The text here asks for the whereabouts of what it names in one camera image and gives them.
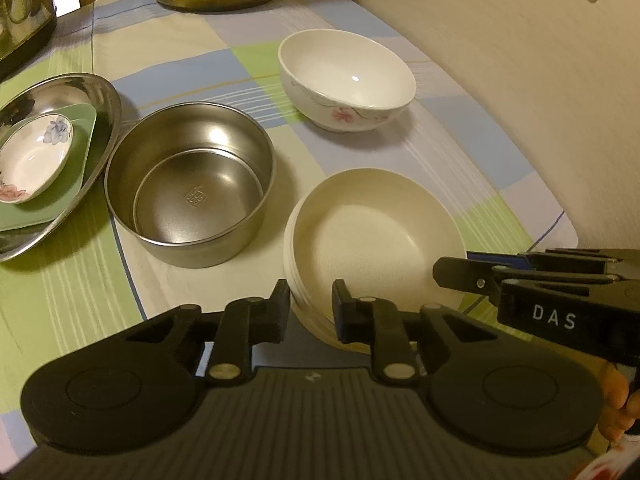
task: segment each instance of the ribbed black surface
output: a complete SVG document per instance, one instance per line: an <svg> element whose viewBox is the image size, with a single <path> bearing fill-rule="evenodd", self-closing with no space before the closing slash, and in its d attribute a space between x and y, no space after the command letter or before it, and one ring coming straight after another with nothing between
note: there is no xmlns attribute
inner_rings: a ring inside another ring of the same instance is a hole
<svg viewBox="0 0 640 480"><path fill-rule="evenodd" d="M592 459L579 448L517 458L444 431L411 390L364 369L263 368L249 384L207 394L160 442L118 456L38 448L10 480L566 480Z"/></svg>

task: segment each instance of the bowl rim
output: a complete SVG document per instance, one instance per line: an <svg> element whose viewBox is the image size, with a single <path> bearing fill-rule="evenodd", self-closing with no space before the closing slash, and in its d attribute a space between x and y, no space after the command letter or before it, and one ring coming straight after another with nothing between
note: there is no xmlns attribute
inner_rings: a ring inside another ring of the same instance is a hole
<svg viewBox="0 0 640 480"><path fill-rule="evenodd" d="M71 143L73 142L73 139L74 139L74 126L71 123L71 120L69 120L69 118L65 114L56 114L56 113L52 113L52 112L46 112L44 114L40 114L38 116L29 118L22 126L20 126L20 128L15 130L10 136L8 136L6 139L4 139L2 141L2 144L0 144L0 155L2 155L2 150L4 150L4 148L11 141L11 139L13 139L19 132L21 132L27 126L31 126L35 121L37 121L39 119L43 119L45 117L53 117L53 116L62 117L65 120L65 122L66 122L66 124L67 124L67 126L69 128L69 140L71 142L68 142L66 144L66 146L63 146L65 151L63 152L62 160L58 161L56 169L47 177L47 179L42 184L40 184L36 189L34 189L31 192L30 196L27 199L17 200L17 201L14 200L13 202L5 202L4 200L0 199L0 203L17 205L17 204L23 204L25 202L28 202L29 200L31 200L33 198L37 198L38 195L40 195L41 193L43 193L47 189L47 187L49 187L49 186L51 186L51 184L53 184L53 182L57 179L57 177L59 176L60 172L64 168L64 166L66 164L66 160L69 158L69 155L71 154Z"/></svg>
<svg viewBox="0 0 640 480"><path fill-rule="evenodd" d="M324 92L320 92L318 90L316 90L315 88L311 88L310 86L304 84L302 81L300 81L300 79L298 79L291 70L289 70L289 68L287 67L286 63L284 63L284 61L282 60L282 47L283 45L289 41L291 38L293 38L294 36L298 36L301 34L307 34L309 32L317 32L317 31L323 31L323 32L330 32L331 34L334 33L338 33L338 34L347 34L349 36L357 36L359 38L363 38L364 40L370 41L371 43L375 43L378 46L381 46L382 48L384 48L386 51L388 51L390 54L392 54L393 56L395 56L396 58L398 58L407 68L407 70L409 71L409 73L412 76L412 80L414 82L414 92L412 97L407 100L406 102L404 102L401 105L398 106L394 106L394 107L384 107L384 106L373 106L373 105L361 105L361 104L356 104L353 103L351 101L346 101L343 99L337 99L335 97L331 97L330 95L325 94ZM405 63L402 58L400 56L398 56L398 54L396 54L393 50L391 50L390 48L384 46L382 43L378 43L375 40L372 40L371 38L368 38L367 36L363 36L361 34L356 34L355 32L350 32L348 30L341 30L340 28L306 28L305 30L299 30L297 32L294 32L293 34L289 34L284 40L282 40L280 42L280 45L278 46L278 63L280 64L280 69L283 70L290 78L293 79L293 81L295 81L296 83L298 83L300 86L307 88L309 90L311 90L312 92L318 94L319 96L322 96L325 99L328 99L330 101L333 101L336 103L336 105L344 105L344 106L348 106L351 108L358 108L361 110L375 110L375 111L386 111L386 110L398 110L400 108L403 108L405 106L407 106L411 101L413 101L415 99L415 94L418 90L418 85L417 82L415 80L415 76L413 74L413 72L411 72L411 69L409 68L409 66L407 65L407 63Z"/></svg>
<svg viewBox="0 0 640 480"><path fill-rule="evenodd" d="M303 213L303 210L306 208L308 208L309 204L311 202L313 202L313 200L317 200L317 195L324 190L327 186L334 186L335 185L335 180L336 178L340 178L345 176L346 174L354 174L354 173L361 173L361 174L366 174L367 173L378 173L383 175L385 178L397 178L399 177L400 179L405 180L407 183L411 184L412 186L415 187L415 189L420 190L420 193L424 196L424 195L428 195L430 197L430 200L433 200L434 204L437 205L437 207L439 209L441 209L444 213L445 216L447 218L447 220L449 221L449 225L453 228L453 231L456 233L457 237L456 237L456 241L460 242L460 247L462 248L462 250L460 251L460 253L457 255L458 258L467 258L466 255L466 244L465 244L465 240L462 236L462 231L460 230L458 224L456 223L455 218L453 217L452 213L445 207L445 205L442 203L442 201L433 193L431 192L431 190L429 190L428 188L426 188L425 186L423 186L422 184L420 184L419 182L416 182L414 179L412 179L411 177L405 176L402 173L398 173L397 171L392 171L392 170L387 170L385 168L377 168L377 167L373 167L373 166L363 166L363 167L359 167L359 168L348 168L346 170L342 170L342 171L338 171L337 173L331 174L329 176L327 176L325 179L323 179L321 182L319 182L313 189L311 189L305 196L302 197L302 199L300 199L300 201L298 202L298 204L296 204L295 208L292 210L291 215L289 216L289 219L292 220L292 226L290 228L290 230L287 232L287 234L289 235L288 238L284 239L284 251L287 251L287 248L289 247L288 244L290 244L290 266L291 266L291 270L292 270L292 274L294 276L297 277L298 283L296 284L296 282L294 282L294 285L292 286L293 291L295 291L295 293L297 293L299 296L306 296L306 298L309 300L307 301L307 303L309 303L309 305L318 308L317 305L320 304L318 301L314 301L314 299L317 300L317 298L313 298L312 294L308 291L308 287L306 286L307 281L305 281L302 277L302 274L300 273L300 265L299 265L299 258L296 258L296 233L299 232L299 225L298 222L300 220L300 215ZM296 217L294 219L292 219L292 215L293 212L296 213ZM463 301L463 293L460 292L460 304L462 304ZM326 317L326 314L324 312L321 312L321 314L323 316Z"/></svg>
<svg viewBox="0 0 640 480"><path fill-rule="evenodd" d="M252 211L246 215L244 218L242 218L241 220L239 220L238 222L236 222L235 224L233 224L231 227L227 228L225 231L222 231L221 233L215 234L213 236L207 237L207 238L202 238L201 240L194 240L192 242L163 242L162 240L154 240L153 238L148 238L143 236L142 234L140 234L139 232L135 231L134 229L131 229L129 226L127 226L122 219L117 215L113 205L111 204L111 198L109 196L109 186L108 186L108 182L109 182L109 172L111 170L111 163L113 161L113 159L115 158L116 153L118 152L118 149L120 148L120 146L122 145L122 143L124 142L124 140L129 137L129 135L137 128L140 126L140 124L142 124L143 122L145 122L146 120L148 120L149 118L151 118L152 116L159 114L160 112L164 112L166 110L169 110L171 108L178 108L178 107L182 107L182 106L189 106L189 105L207 105L207 106L211 106L211 107L215 107L215 108L226 108L227 110L231 110L233 112L236 112L242 116L244 116L245 118L249 119L264 135L264 137L267 140L267 144L269 146L269 150L271 153L271 176L269 179L269 183L267 185L267 189L264 190L263 194L262 194L262 198L260 199L260 202L258 202L258 204L252 209ZM143 240L151 245L157 246L157 247L176 247L176 248L184 248L184 247L193 247L193 246L198 246L201 244L205 244L208 242L211 242L213 240L217 240L219 238L222 238L226 235L228 235L230 232L235 231L236 229L238 229L242 224L247 223L253 216L255 216L258 211L260 211L260 209L262 208L263 204L266 202L267 197L271 191L271 188L273 187L273 183L275 181L275 175L276 175L276 153L275 153L275 149L273 147L273 143L271 142L271 137L269 136L269 134L267 133L267 130L265 128L262 127L262 125L256 121L254 118L252 118L249 114L244 113L242 110L239 110L238 108L233 108L232 106L228 106L228 105L223 105L220 103L209 103L206 101L189 101L186 103L177 103L174 105L169 105L166 106L164 108L160 108L159 110L156 110L153 113L150 113L149 115L143 117L142 119L140 119L140 121L133 126L132 129L130 129L124 136L122 136L122 138L117 142L115 148L113 149L111 156L109 157L109 161L107 162L107 167L104 170L104 195L107 201L107 206L109 207L109 211L111 212L111 214L113 214L114 218L116 220L118 220L118 223L125 228L129 233L131 233L132 235L134 235L138 240Z"/></svg>

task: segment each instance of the stainless steel plate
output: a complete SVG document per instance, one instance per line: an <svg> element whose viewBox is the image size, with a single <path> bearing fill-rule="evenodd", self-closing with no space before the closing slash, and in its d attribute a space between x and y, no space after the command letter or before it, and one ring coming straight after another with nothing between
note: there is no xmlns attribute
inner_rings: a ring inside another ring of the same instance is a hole
<svg viewBox="0 0 640 480"><path fill-rule="evenodd" d="M18 121L78 103L91 104L97 113L82 187L53 221L0 233L0 262L15 258L49 235L76 208L102 173L116 144L122 113L120 97L106 79L73 73L44 80L22 92L0 110L0 138Z"/></svg>

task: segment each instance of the green plate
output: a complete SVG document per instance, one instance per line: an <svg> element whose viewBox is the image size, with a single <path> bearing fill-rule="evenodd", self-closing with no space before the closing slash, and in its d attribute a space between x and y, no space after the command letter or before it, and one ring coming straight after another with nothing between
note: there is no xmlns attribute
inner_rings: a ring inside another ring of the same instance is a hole
<svg viewBox="0 0 640 480"><path fill-rule="evenodd" d="M84 165L94 132L95 108L89 104L77 104L47 113L62 114L73 124L71 153L58 178L41 195L22 204L0 203L0 232L51 222L64 211L82 187ZM23 122L17 123L5 138L22 126Z"/></svg>

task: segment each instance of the black round disc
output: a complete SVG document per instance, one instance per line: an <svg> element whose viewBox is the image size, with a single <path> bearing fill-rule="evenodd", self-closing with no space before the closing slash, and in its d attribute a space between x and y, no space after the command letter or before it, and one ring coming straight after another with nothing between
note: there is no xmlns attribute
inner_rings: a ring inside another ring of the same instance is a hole
<svg viewBox="0 0 640 480"><path fill-rule="evenodd" d="M465 440L503 454L552 454L583 443L602 408L593 375L533 346L504 350L454 352L429 382L437 415Z"/></svg>
<svg viewBox="0 0 640 480"><path fill-rule="evenodd" d="M190 373L160 345L117 342L44 365L27 380L20 407L37 440L107 454L168 435L194 398Z"/></svg>

